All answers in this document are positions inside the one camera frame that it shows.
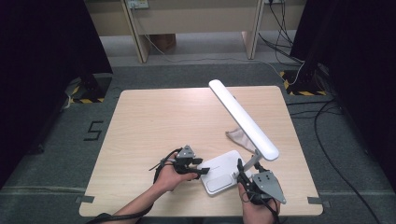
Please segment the wall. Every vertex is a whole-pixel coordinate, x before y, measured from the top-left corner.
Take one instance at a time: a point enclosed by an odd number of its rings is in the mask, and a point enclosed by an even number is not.
[[[297,29],[304,10],[305,1],[286,0],[285,22],[288,30]],[[129,19],[124,14],[121,0],[87,0],[85,3],[100,36],[131,35],[128,25]],[[281,5],[272,5],[272,9],[279,21],[281,21]],[[265,5],[260,30],[278,30],[278,28],[279,25],[273,13],[269,6]]]

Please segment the yellow black hazard tape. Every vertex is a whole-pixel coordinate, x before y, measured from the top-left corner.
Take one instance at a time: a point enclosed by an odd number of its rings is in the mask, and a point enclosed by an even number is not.
[[[73,93],[71,95],[70,98],[70,103],[76,103],[76,104],[92,104],[92,103],[102,103],[105,98],[88,98],[88,99],[84,99],[84,98],[75,98],[78,91],[79,91],[79,85],[77,85],[74,90]]]
[[[323,90],[321,85],[318,83],[315,88],[312,87],[299,87],[296,88],[295,85],[290,85],[288,80],[285,78],[285,72],[280,72],[280,76],[283,78],[283,85],[285,86],[286,92],[289,95],[304,95],[304,96],[312,96],[312,95],[326,95],[326,91]]]

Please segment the black curtain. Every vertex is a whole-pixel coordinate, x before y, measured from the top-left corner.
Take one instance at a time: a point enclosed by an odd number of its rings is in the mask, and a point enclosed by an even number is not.
[[[1,1],[0,186],[36,147],[76,77],[112,73],[83,0]]]
[[[330,32],[316,42],[334,2]],[[307,0],[290,55],[305,60],[320,50],[315,65],[329,67],[336,99],[396,190],[395,8],[394,1]]]

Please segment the lamp head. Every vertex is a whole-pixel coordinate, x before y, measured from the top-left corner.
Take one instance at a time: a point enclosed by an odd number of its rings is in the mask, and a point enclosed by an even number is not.
[[[256,154],[267,161],[276,160],[279,156],[277,148],[224,85],[215,79],[209,82],[209,87],[256,147]]]

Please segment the person's left hand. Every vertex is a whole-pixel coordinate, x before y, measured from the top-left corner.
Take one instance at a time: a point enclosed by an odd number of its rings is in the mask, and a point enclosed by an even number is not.
[[[177,153],[174,153],[169,159],[174,159]],[[163,189],[163,192],[174,190],[181,182],[186,180],[193,180],[198,174],[188,173],[180,175],[175,171],[172,162],[167,161],[166,165],[161,169],[157,181],[154,185],[158,185]]]

